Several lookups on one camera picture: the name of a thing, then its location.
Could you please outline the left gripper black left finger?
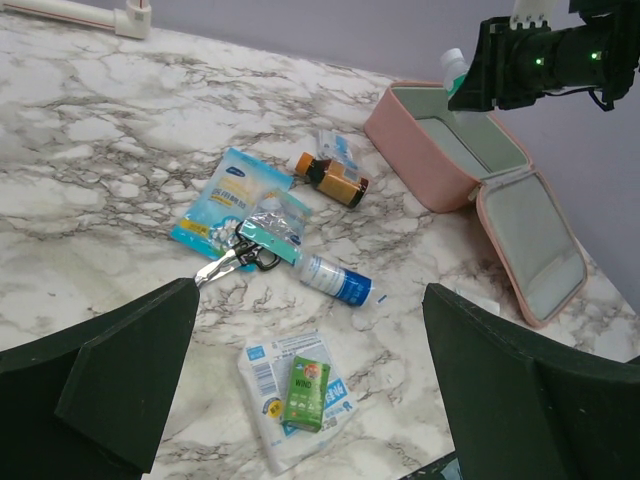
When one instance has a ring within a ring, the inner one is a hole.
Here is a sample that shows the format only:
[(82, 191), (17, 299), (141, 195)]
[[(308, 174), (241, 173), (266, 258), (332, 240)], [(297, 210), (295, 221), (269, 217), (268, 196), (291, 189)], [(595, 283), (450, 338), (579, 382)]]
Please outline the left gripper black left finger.
[(1, 353), (4, 479), (139, 479), (151, 471), (200, 292), (176, 279)]

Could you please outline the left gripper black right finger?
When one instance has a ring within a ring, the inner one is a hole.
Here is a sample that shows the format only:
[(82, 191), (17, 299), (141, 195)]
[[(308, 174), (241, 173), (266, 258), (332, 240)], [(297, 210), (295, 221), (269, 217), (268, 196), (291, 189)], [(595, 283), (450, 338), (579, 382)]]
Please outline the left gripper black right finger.
[(427, 479), (636, 479), (639, 361), (585, 353), (427, 286), (453, 452)]

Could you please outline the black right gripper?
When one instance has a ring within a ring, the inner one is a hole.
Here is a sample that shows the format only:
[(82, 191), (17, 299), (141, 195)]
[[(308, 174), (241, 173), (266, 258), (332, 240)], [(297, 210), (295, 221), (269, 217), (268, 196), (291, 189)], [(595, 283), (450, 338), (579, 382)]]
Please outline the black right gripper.
[(473, 60), (448, 100), (451, 111), (518, 109), (545, 97), (586, 92), (611, 110), (639, 69), (637, 1), (571, 1), (582, 24), (550, 26), (553, 1), (517, 1), (508, 25), (480, 24)]

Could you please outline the white bottle green label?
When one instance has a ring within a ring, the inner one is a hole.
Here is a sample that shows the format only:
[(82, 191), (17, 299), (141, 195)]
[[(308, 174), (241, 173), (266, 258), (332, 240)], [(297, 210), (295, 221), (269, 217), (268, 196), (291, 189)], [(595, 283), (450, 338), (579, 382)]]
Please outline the white bottle green label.
[(451, 98), (463, 84), (469, 65), (459, 48), (452, 48), (444, 52), (440, 57), (440, 62), (444, 71), (443, 85), (447, 96)]

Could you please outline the amber brown medicine bottle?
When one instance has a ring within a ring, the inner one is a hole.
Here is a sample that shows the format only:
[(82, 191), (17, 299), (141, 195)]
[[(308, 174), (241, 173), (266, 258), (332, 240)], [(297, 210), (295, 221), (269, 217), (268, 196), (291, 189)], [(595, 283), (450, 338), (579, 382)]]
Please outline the amber brown medicine bottle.
[(369, 180), (338, 160), (318, 159), (303, 152), (290, 162), (295, 173), (311, 186), (348, 208), (355, 208), (369, 188)]

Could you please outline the white blue tube bottle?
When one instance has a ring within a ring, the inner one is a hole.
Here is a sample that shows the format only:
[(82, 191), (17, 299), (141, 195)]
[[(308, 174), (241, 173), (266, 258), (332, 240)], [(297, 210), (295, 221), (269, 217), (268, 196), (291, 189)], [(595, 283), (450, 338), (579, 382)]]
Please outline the white blue tube bottle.
[(315, 254), (302, 254), (293, 266), (299, 281), (352, 307), (364, 306), (374, 292), (373, 281)]

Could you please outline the white blue gauze packet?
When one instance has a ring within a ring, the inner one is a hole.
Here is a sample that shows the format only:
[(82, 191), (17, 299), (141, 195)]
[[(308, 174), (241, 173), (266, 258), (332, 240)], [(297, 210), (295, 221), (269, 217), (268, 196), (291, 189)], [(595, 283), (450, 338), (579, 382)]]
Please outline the white blue gauze packet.
[(276, 475), (322, 450), (358, 410), (328, 343), (316, 330), (251, 338), (238, 368)]

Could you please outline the green medicine box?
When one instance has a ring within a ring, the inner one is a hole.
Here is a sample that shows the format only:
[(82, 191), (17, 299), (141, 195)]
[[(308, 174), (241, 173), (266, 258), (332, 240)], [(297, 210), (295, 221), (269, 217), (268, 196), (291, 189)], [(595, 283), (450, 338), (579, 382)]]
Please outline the green medicine box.
[(331, 366), (295, 356), (289, 376), (282, 425), (286, 430), (321, 430)]

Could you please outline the clear teal plastic packet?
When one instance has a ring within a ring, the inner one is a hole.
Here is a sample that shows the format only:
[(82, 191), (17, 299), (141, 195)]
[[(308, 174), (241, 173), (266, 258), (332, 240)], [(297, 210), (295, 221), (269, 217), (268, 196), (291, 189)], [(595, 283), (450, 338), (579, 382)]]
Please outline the clear teal plastic packet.
[(240, 234), (295, 265), (312, 211), (291, 194), (275, 189), (258, 201), (244, 220)]

